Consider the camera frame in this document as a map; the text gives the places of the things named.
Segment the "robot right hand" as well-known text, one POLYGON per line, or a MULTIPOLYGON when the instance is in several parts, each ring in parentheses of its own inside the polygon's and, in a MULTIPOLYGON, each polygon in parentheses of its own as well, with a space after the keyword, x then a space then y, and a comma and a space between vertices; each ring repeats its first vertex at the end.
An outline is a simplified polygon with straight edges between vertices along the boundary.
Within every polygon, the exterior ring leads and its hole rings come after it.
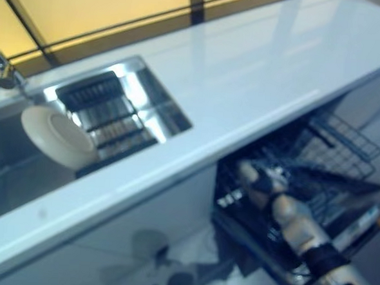
POLYGON ((259 177, 252 182, 252 199, 259 205, 267 204, 269 199, 277 193, 284 192, 287 185, 279 179, 273 179, 268 175, 260 174, 259 177))

